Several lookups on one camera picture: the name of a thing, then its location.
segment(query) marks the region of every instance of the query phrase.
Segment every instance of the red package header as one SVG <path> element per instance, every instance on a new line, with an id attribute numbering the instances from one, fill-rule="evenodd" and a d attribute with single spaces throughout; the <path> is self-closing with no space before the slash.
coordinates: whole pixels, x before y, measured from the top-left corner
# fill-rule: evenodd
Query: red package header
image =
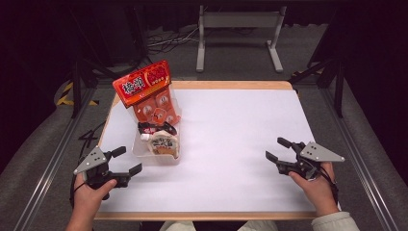
<path id="1" fill-rule="evenodd" d="M 113 82 L 113 86 L 126 108 L 166 88 L 170 84 L 167 61 L 136 70 Z"/>

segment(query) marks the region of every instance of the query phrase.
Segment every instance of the white tabletop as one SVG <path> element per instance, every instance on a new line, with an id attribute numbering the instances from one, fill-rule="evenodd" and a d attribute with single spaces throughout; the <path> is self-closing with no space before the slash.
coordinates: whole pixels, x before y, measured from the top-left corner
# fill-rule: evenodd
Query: white tabletop
<path id="1" fill-rule="evenodd" d="M 294 162 L 276 142 L 313 141 L 294 90 L 175 90 L 183 110 L 180 164 L 143 167 L 128 188 L 113 189 L 96 218 L 256 219 L 311 218 L 303 191 L 278 173 L 265 151 Z M 121 102 L 110 112 L 101 149 L 126 146 L 109 162 L 113 172 L 140 161 L 132 151 L 137 124 Z"/>

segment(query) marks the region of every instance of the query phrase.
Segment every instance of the person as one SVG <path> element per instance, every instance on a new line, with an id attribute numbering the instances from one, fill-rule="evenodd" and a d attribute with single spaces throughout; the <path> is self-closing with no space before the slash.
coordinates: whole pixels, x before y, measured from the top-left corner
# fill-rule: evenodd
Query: person
<path id="1" fill-rule="evenodd" d="M 331 179 L 335 179 L 333 165 L 322 163 Z M 289 176 L 305 192 L 307 198 L 316 208 L 317 218 L 312 220 L 314 231 L 357 231 L 359 228 L 348 212 L 341 212 L 336 204 L 329 183 L 323 177 L 317 177 L 313 181 L 302 178 L 295 172 Z M 116 184 L 111 180 L 98 190 L 84 185 L 82 174 L 78 174 L 75 181 L 74 208 L 66 231 L 90 231 L 92 221 L 96 215 L 104 195 L 106 195 Z M 160 231 L 194 231 L 192 221 L 166 221 Z M 250 220 L 245 223 L 239 231 L 273 231 L 277 230 L 272 220 Z"/>

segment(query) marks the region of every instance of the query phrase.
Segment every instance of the sleeve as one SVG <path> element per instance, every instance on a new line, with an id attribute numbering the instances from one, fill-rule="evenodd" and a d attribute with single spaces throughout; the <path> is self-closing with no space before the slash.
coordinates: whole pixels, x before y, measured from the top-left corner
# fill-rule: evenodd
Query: sleeve
<path id="1" fill-rule="evenodd" d="M 348 212 L 338 212 L 315 218 L 312 221 L 314 231 L 358 231 L 359 228 Z"/>

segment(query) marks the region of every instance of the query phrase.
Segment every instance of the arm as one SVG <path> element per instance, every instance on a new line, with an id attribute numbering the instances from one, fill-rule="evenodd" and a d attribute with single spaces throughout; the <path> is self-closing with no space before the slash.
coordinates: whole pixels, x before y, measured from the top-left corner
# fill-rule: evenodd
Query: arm
<path id="1" fill-rule="evenodd" d="M 321 167 L 327 171 L 330 179 L 335 179 L 331 163 L 322 163 Z M 326 179 L 318 177 L 316 180 L 308 181 L 295 172 L 290 172 L 289 175 L 316 208 L 318 218 L 312 221 L 315 231 L 359 230 L 349 213 L 340 212 Z"/>
<path id="2" fill-rule="evenodd" d="M 82 174 L 75 180 L 74 208 L 71 219 L 65 231 L 90 231 L 92 222 L 102 202 L 102 198 L 116 185 L 115 180 L 108 181 L 101 188 L 94 190 L 84 183 Z"/>

